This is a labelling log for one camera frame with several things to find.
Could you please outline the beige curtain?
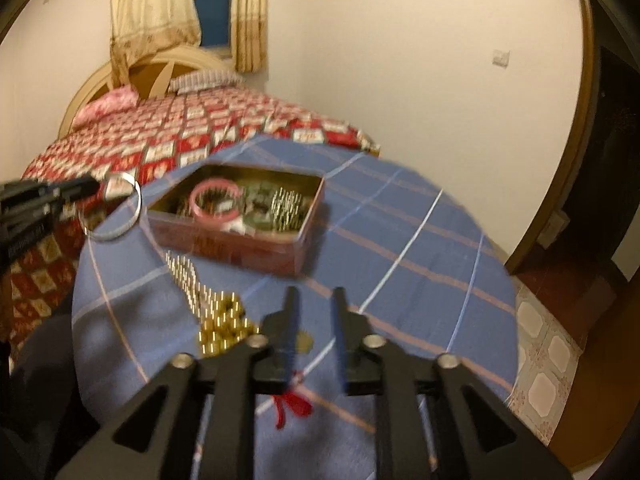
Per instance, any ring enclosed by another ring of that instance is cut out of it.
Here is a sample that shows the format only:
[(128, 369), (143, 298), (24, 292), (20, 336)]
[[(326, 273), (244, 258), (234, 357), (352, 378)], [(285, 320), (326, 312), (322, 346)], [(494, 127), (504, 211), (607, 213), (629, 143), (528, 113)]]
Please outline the beige curtain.
[(267, 0), (231, 0), (230, 44), (238, 73), (260, 72), (267, 61)]
[(194, 0), (111, 0), (113, 84), (128, 84), (130, 68), (144, 58), (201, 38)]

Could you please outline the red tassel charm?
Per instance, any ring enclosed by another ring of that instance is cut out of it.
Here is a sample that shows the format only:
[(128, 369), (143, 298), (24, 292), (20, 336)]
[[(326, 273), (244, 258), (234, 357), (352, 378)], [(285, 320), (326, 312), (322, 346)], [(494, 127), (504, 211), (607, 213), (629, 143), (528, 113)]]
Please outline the red tassel charm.
[(293, 381), (291, 382), (290, 388), (288, 388), (284, 393), (276, 394), (271, 397), (277, 413), (277, 430), (282, 430), (285, 427), (286, 414), (288, 414), (288, 412), (291, 412), (298, 418), (308, 418), (314, 412), (314, 408), (306, 396), (302, 396), (295, 391), (295, 388), (303, 382), (303, 379), (304, 374), (299, 370), (296, 370), (293, 375)]

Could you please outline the left beige curtain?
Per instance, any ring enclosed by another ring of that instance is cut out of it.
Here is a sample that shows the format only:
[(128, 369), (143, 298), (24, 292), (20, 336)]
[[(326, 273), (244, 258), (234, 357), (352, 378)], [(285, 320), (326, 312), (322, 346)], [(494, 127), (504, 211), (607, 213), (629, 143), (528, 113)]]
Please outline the left beige curtain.
[(128, 84), (130, 68), (144, 58), (201, 38), (194, 0), (111, 0), (113, 84)]

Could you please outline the pink metal tin box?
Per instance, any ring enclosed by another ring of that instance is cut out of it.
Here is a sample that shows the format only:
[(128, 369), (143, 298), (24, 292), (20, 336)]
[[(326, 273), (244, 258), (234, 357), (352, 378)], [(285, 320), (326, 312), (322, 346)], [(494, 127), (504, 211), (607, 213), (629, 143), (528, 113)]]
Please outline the pink metal tin box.
[[(196, 221), (189, 206), (194, 186), (211, 178), (230, 180), (243, 192), (239, 218), (221, 226)], [(324, 177), (318, 174), (209, 162), (169, 185), (146, 218), (160, 246), (293, 276), (303, 270), (323, 191)]]

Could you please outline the pink bangle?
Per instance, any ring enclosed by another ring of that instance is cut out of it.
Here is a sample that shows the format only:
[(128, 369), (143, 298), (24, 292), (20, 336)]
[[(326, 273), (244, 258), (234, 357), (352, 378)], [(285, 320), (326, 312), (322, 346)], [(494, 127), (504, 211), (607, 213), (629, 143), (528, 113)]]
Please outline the pink bangle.
[(189, 206), (196, 221), (221, 226), (240, 216), (243, 192), (239, 185), (223, 178), (211, 178), (194, 186)]

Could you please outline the pink floral pillow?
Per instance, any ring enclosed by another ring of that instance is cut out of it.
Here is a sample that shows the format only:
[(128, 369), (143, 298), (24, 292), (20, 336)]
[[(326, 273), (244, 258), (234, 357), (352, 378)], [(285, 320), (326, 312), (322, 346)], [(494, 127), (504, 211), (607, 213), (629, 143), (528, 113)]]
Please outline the pink floral pillow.
[(138, 106), (139, 100), (139, 93), (131, 84), (111, 90), (81, 107), (74, 116), (72, 129), (81, 129), (108, 115), (132, 110)]

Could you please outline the white wall switch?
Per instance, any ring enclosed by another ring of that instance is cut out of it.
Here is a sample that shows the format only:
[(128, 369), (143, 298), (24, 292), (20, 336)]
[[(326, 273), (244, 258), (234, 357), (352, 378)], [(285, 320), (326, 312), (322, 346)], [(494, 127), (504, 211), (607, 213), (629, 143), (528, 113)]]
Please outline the white wall switch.
[(507, 68), (510, 63), (510, 52), (495, 50), (492, 54), (492, 64), (501, 68)]

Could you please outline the red patterned bedspread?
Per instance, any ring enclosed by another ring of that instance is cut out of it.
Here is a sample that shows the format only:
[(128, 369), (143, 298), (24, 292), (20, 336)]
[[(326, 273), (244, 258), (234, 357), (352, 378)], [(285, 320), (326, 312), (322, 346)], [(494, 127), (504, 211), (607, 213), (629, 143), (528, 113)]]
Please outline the red patterned bedspread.
[[(30, 162), (24, 178), (47, 182), (113, 171), (149, 184), (224, 148), (273, 136), (307, 144), (330, 144), (378, 155), (367, 133), (344, 120), (243, 87), (220, 87), (142, 100), (129, 110), (83, 126), (55, 141)], [(30, 248), (10, 270), (14, 324), (11, 353), (17, 356), (35, 328), (72, 291), (85, 234), (75, 216), (90, 226), (105, 219), (130, 185), (105, 183), (96, 195), (64, 211), (52, 234)]]

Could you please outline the checked grey pillow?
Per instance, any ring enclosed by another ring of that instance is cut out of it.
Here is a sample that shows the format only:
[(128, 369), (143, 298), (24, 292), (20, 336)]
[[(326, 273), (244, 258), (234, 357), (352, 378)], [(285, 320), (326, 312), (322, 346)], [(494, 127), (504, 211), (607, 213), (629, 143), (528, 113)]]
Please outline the checked grey pillow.
[(183, 94), (241, 84), (244, 84), (244, 79), (232, 70), (194, 70), (194, 72), (172, 78), (168, 91)]

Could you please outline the cream wooden headboard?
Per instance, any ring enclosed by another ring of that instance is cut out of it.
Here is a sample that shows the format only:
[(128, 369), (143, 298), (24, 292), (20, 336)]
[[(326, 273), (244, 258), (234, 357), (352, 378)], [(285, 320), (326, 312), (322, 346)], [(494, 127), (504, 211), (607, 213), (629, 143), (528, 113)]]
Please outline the cream wooden headboard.
[[(178, 46), (142, 58), (129, 70), (129, 83), (136, 88), (141, 99), (163, 96), (172, 78), (194, 70), (231, 70), (228, 49), (203, 49)], [(106, 63), (96, 70), (76, 92), (63, 116), (58, 138), (72, 131), (73, 119), (81, 108), (114, 89), (112, 66)]]

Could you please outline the right beige curtain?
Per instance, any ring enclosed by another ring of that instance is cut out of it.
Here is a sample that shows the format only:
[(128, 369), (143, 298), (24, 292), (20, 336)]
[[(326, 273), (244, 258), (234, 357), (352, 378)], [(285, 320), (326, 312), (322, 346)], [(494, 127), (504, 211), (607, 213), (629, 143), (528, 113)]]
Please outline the right beige curtain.
[(231, 0), (230, 44), (238, 73), (260, 72), (267, 61), (267, 0)]

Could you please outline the blue plaid tablecloth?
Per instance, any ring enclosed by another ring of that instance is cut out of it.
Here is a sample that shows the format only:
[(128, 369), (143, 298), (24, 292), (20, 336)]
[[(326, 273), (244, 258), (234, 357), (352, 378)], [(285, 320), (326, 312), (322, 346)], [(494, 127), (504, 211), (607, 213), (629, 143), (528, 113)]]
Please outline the blue plaid tablecloth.
[[(269, 401), (257, 410), (259, 479), (370, 479), (374, 402), (345, 396), (337, 377), (330, 296), (416, 356), (461, 356), (500, 398), (518, 372), (515, 292), (489, 240), (468, 213), (420, 174), (372, 156), (262, 138), (216, 162), (321, 174), (326, 180), (303, 271), (300, 324), (312, 347), (296, 363), (314, 410), (283, 429)], [(110, 419), (179, 352), (198, 352), (198, 326), (140, 222), (111, 243), (82, 250), (72, 327), (81, 399)]]

